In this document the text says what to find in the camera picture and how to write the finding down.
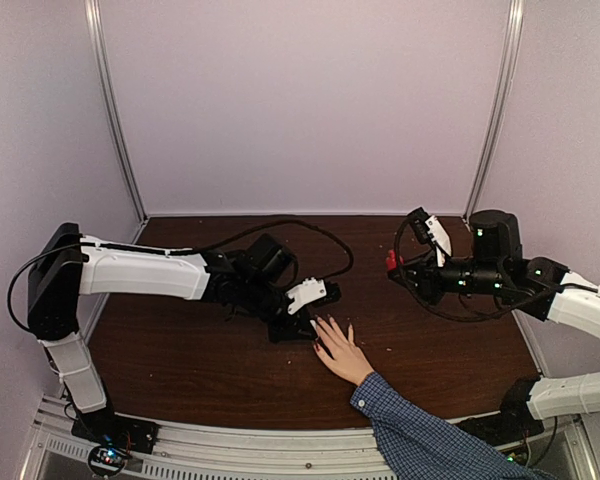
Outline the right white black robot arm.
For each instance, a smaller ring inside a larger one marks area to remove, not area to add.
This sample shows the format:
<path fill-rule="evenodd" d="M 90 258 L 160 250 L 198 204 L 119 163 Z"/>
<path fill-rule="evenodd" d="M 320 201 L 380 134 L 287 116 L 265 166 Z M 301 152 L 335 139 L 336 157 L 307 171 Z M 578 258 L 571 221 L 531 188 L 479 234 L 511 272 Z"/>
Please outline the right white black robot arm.
<path fill-rule="evenodd" d="M 471 253 L 455 257 L 438 218 L 422 208 L 413 210 L 394 235 L 388 277 L 422 308 L 447 321 L 486 322 L 518 310 L 600 340 L 600 285 L 549 258 L 524 258 L 518 220 L 511 213 L 478 211 L 466 226 Z M 448 294 L 490 296 L 496 309 L 469 316 L 445 313 L 437 306 Z"/>

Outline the red nail polish bottle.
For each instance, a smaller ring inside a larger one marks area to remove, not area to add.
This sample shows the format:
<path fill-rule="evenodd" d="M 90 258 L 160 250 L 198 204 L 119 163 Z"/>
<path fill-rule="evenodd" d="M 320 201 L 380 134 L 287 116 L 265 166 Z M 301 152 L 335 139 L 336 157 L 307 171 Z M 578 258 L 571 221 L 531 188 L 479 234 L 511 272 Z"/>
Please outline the red nail polish bottle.
<path fill-rule="evenodd" d="M 394 249 L 391 249 L 387 253 L 387 257 L 385 259 L 386 267 L 388 271 L 393 271 L 398 269 L 404 264 L 404 259 L 401 255 L 397 255 Z"/>

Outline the blue checked shirt forearm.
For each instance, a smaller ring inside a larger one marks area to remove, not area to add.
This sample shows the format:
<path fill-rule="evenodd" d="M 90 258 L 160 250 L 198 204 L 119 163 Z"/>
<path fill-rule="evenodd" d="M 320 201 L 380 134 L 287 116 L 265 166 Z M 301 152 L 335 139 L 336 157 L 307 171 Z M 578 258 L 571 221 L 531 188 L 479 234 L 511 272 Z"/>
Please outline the blue checked shirt forearm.
<path fill-rule="evenodd" d="M 378 373 L 355 389 L 350 404 L 366 416 L 377 449 L 400 479 L 551 479 L 511 462 L 483 440 L 406 400 Z"/>

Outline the white nail polish cap brush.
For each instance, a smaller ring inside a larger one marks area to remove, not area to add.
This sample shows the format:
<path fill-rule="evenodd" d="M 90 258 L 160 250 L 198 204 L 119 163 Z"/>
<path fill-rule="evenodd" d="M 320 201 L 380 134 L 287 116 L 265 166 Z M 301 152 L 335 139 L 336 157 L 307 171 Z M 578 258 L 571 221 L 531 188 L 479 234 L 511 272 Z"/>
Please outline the white nail polish cap brush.
<path fill-rule="evenodd" d="M 321 339 L 321 334 L 320 334 L 320 331 L 319 331 L 319 328 L 318 328 L 318 325 L 317 325 L 316 321 L 313 320 L 313 319 L 311 319 L 310 320 L 310 324 L 311 324 L 313 330 L 315 331 L 316 340 L 320 340 Z"/>

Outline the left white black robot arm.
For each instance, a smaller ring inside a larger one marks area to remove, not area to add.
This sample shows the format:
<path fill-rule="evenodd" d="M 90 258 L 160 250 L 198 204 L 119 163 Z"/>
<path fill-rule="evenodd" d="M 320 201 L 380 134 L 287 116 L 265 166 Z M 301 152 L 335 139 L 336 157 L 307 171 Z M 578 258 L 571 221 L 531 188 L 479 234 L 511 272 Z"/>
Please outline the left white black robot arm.
<path fill-rule="evenodd" d="M 282 288 L 295 256 L 268 234 L 246 250 L 160 249 L 105 242 L 61 225 L 28 275 L 27 327 L 48 352 L 86 429 L 103 444 L 124 433 L 77 320 L 80 296 L 138 294 L 231 305 L 262 320 L 272 342 L 308 337 L 309 305 L 326 298 L 324 280 Z"/>

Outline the pale hand with long nails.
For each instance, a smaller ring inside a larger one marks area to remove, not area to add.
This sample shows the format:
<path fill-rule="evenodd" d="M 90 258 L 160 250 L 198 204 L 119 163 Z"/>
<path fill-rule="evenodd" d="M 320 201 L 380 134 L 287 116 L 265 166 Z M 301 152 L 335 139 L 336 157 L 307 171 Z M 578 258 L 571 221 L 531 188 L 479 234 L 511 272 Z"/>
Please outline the pale hand with long nails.
<path fill-rule="evenodd" d="M 320 361 L 336 376 L 360 386 L 374 372 L 363 351 L 355 343 L 355 331 L 349 324 L 343 332 L 334 317 L 315 319 L 321 339 L 316 340 L 314 351 Z"/>

